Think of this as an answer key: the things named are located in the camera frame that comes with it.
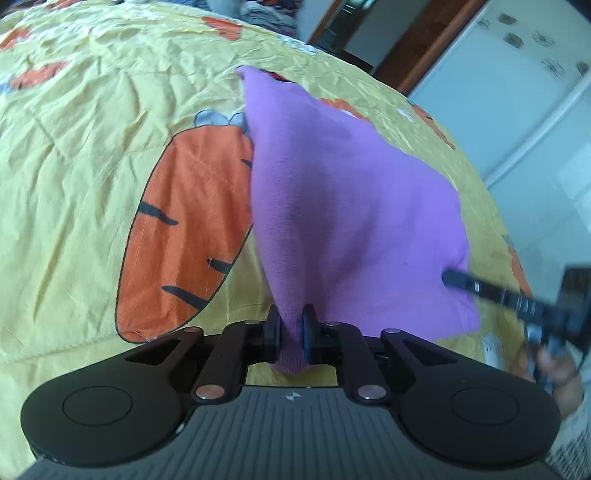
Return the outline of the person's right hand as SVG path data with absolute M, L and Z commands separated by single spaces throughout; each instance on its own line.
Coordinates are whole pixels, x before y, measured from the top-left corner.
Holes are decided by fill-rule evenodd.
M 510 372 L 533 383 L 545 376 L 553 386 L 554 400 L 563 410 L 576 409 L 584 398 L 580 374 L 566 347 L 551 353 L 547 347 L 533 349 L 524 343 L 515 356 Z

